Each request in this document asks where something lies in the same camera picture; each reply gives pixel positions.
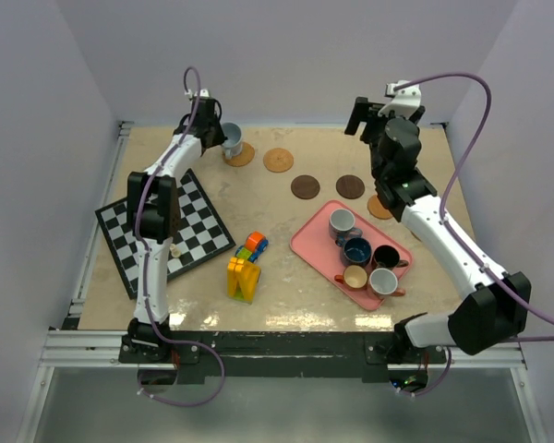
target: black mug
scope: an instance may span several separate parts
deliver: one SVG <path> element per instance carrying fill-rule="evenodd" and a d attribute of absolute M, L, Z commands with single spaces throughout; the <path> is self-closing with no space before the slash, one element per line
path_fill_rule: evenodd
<path fill-rule="evenodd" d="M 392 245 L 382 245 L 376 247 L 371 259 L 371 267 L 377 268 L 406 268 L 410 263 L 406 260 L 400 260 L 400 253 Z"/>

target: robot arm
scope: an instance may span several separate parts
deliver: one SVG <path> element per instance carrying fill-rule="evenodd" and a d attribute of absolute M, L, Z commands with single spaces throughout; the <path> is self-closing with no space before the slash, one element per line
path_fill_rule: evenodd
<path fill-rule="evenodd" d="M 474 355 L 523 331 L 527 317 L 527 311 L 489 278 L 486 268 L 503 276 L 525 301 L 531 284 L 521 272 L 511 275 L 489 258 L 446 212 L 453 229 L 484 259 L 480 268 L 441 222 L 437 191 L 416 168 L 421 150 L 416 124 L 425 108 L 418 86 L 394 91 L 403 83 L 388 85 L 386 96 L 392 100 L 385 105 L 358 97 L 345 134 L 353 135 L 359 123 L 366 123 L 361 140 L 369 145 L 379 201 L 433 253 L 463 301 L 454 312 L 423 313 L 396 324 L 389 362 L 401 362 L 411 348 L 438 344 L 456 345 Z"/>
<path fill-rule="evenodd" d="M 149 201 L 142 212 L 140 233 L 150 250 L 149 265 L 146 267 L 146 246 L 137 242 L 139 257 L 139 276 L 145 276 L 150 293 L 151 312 L 156 323 L 162 324 L 169 316 L 166 299 L 166 264 L 173 236 L 178 231 L 181 213 L 178 206 L 177 182 L 185 175 L 205 150 L 221 145 L 225 141 L 220 116 L 215 112 L 216 103 L 207 90 L 202 90 L 197 113 L 186 115 L 174 131 L 170 145 L 160 158 L 143 173 L 131 173 L 127 179 L 127 221 L 135 229 L 139 200 L 148 179 L 155 175 L 151 186 Z M 188 134 L 185 121 L 193 118 Z M 138 285 L 138 300 L 134 318 L 139 324 L 150 324 L 144 303 L 143 284 Z M 136 338 L 137 342 L 149 342 Z"/>

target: wooden table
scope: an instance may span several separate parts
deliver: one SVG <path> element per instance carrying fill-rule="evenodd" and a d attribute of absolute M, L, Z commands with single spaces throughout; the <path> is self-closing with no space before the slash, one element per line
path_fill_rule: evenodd
<path fill-rule="evenodd" d="M 166 149 L 172 130 L 131 130 L 111 201 L 125 196 L 130 172 L 144 170 Z M 228 166 L 220 150 L 213 149 L 193 169 L 237 245 L 253 231 L 264 233 L 271 242 L 259 259 L 262 276 L 254 303 L 246 305 L 226 295 L 226 266 L 234 251 L 226 252 L 169 282 L 173 329 L 390 330 L 395 322 L 413 314 L 443 312 L 458 305 L 456 290 L 428 250 L 394 219 L 377 220 L 367 212 L 374 186 L 369 149 L 359 135 L 345 136 L 341 128 L 300 127 L 244 127 L 244 135 L 256 150 L 252 163 Z M 420 170 L 442 192 L 453 172 L 447 138 L 440 128 L 423 128 L 420 138 Z M 262 162 L 264 153 L 277 147 L 290 150 L 295 157 L 294 166 L 281 174 L 269 172 Z M 317 197 L 301 200 L 291 193 L 291 181 L 300 174 L 319 180 Z M 363 179 L 363 197 L 346 200 L 338 196 L 335 183 L 344 174 Z M 405 297 L 388 299 L 377 311 L 365 311 L 292 252 L 292 235 L 330 199 L 340 199 L 411 250 L 415 265 L 401 280 Z M 472 235 L 459 185 L 452 191 L 449 209 Z M 126 329 L 134 307 L 101 235 L 79 328 Z"/>

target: pink tray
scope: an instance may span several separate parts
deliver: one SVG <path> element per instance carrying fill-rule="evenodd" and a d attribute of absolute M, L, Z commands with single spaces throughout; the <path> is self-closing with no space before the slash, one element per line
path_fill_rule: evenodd
<path fill-rule="evenodd" d="M 347 208 L 337 200 L 328 201 L 314 216 L 294 234 L 290 242 L 292 250 L 303 258 L 312 268 L 327 278 L 341 291 L 346 293 L 358 305 L 373 311 L 379 308 L 383 300 L 368 290 L 349 291 L 342 284 L 334 280 L 334 276 L 342 274 L 344 265 L 341 262 L 341 248 L 329 236 L 329 218 L 334 210 L 346 209 L 355 215 L 355 226 L 363 231 L 363 237 L 369 241 L 372 250 L 381 245 L 392 245 L 400 253 L 400 258 L 407 260 L 405 268 L 396 268 L 394 274 L 398 280 L 413 266 L 413 256 L 405 247 L 394 242 L 388 235 L 369 224 L 363 217 Z M 367 272 L 371 272 L 371 265 L 367 265 Z"/>

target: yellow toy block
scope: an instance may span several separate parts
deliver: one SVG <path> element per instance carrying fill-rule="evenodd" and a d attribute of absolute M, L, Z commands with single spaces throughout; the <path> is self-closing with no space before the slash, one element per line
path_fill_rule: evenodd
<path fill-rule="evenodd" d="M 243 258 L 231 257 L 228 263 L 228 295 L 252 303 L 259 282 L 260 268 Z"/>

